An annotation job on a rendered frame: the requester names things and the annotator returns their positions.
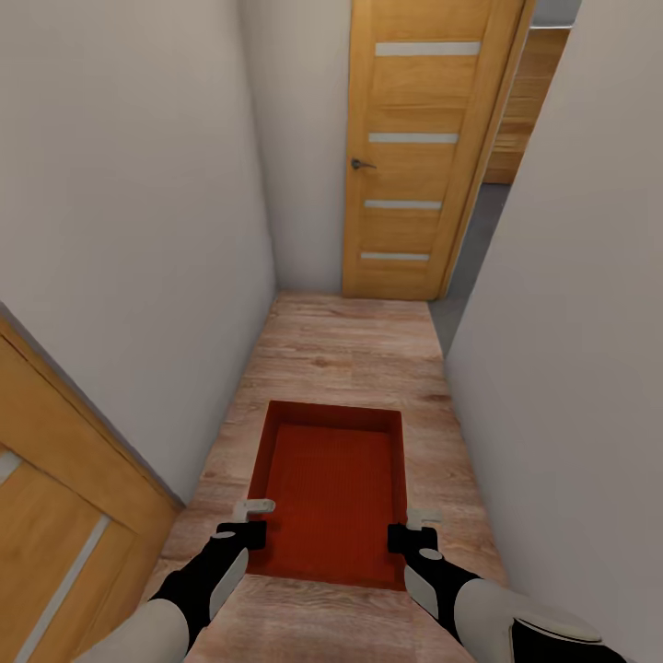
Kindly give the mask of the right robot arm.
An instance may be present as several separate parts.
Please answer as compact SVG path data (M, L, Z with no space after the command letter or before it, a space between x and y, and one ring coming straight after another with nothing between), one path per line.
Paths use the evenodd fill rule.
M444 510L407 507L407 525L388 525L390 553L403 553L408 594L474 657L476 663L637 663L603 644L582 617L477 578L437 547Z

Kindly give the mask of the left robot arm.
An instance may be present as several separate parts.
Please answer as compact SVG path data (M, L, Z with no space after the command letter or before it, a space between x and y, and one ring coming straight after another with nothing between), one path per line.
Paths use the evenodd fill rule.
M246 573L249 550L265 548L267 522L249 521L248 515L274 510L271 498L237 500L233 521L218 525L201 553L71 663L181 663Z

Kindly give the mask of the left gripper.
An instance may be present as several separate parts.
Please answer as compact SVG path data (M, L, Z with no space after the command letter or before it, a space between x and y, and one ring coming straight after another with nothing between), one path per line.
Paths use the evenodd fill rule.
M222 529L240 529L248 538L248 548L250 550L263 550L266 545L266 526L264 521L249 521L249 523L221 523L216 528L216 534Z

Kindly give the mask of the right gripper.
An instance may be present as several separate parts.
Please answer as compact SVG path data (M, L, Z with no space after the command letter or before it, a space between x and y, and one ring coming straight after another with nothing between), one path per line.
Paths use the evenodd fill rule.
M426 541L437 547L437 532L435 529L422 527L422 531L409 530L406 525L388 525L388 548L390 553L403 553L411 541Z

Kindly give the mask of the storage box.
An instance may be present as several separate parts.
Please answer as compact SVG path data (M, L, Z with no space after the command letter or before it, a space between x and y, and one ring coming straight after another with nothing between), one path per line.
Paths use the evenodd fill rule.
M407 525L401 412L270 401L247 500L271 498L245 574L408 592L388 525Z

